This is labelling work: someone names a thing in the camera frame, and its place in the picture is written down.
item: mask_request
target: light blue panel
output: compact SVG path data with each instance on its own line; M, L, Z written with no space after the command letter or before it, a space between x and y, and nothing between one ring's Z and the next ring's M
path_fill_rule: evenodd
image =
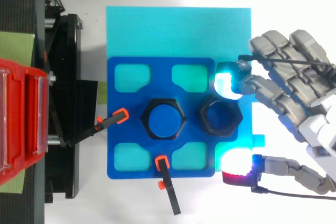
M119 172L149 170L152 155L136 143L120 143L114 149L114 167Z
M107 58L210 57L248 53L249 8L107 7Z
M203 170L206 166L205 143L186 143L172 154L172 167L175 170Z
M118 92L137 92L151 81L151 68L143 64L119 64L114 74Z

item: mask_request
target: orange clamp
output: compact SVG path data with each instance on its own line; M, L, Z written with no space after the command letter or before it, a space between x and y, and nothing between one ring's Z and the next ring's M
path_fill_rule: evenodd
M128 111L125 108L121 108L121 109L119 109L117 111L114 111L112 115L118 114L120 112L124 112L124 114L125 114L126 117L124 119L121 119L120 121L118 121L117 124L123 123L124 121L126 121L130 117Z
M98 116L97 117L97 123L101 123L102 121L103 121L103 119L100 116Z
M167 156L165 156L165 155L158 156L158 157L155 159L155 164L156 164L156 168L157 168L157 170L158 170L159 172L161 171L160 166L159 166L159 160L161 160L161 159L164 159L164 160L166 161L166 165L167 165L167 168L168 168L168 169L169 169L169 167L170 167Z
M163 189L166 188L163 181L159 181L157 184L158 184L160 190L163 190Z

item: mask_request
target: black metal frame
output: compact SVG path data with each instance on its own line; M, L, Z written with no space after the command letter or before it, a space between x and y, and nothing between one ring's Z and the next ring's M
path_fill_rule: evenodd
M49 94L49 135L57 135L60 144L49 145L45 157L45 203L53 202L53 193L76 197L79 145L69 147L66 141L95 122L98 82L79 80L79 21L75 14L57 16L53 28L46 28L46 68L57 78Z

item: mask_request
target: led light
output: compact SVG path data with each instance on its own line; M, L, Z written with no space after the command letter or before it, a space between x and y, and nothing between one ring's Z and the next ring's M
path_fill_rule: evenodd
M235 148L224 153L222 171L232 175L247 175L252 169L253 152L247 148Z
M236 94L232 91L232 76L229 72L224 73L217 73L215 76L215 90L216 92L227 99L230 100L238 100L243 95L242 94Z

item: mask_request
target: hexagonal nut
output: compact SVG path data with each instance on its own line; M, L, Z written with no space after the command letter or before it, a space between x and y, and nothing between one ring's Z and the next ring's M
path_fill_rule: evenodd
M222 106L222 109L226 111L226 116L229 117L228 124L222 125L220 127L213 127L210 124L207 113L209 108L215 103L220 103L219 105ZM229 137L235 132L238 125L243 120L243 115L240 111L237 101L223 99L212 94L208 95L203 100L201 106L197 110L197 113L204 132L210 135Z
M170 105L173 108L175 108L178 113L180 114L181 117L181 125L178 128L178 131L172 135L172 136L168 136L168 137L159 137L157 135L155 135L149 126L149 116L151 111L158 105ZM145 130L147 131L148 135L150 138L155 139L155 140L173 140L176 139L176 137L178 136L179 132L181 131L181 129L183 128L185 122L186 122L186 117L180 107L180 105L178 104L178 102L175 99L170 99L170 98L154 98L152 99L149 104L147 105L147 107L144 109L140 120L145 128Z

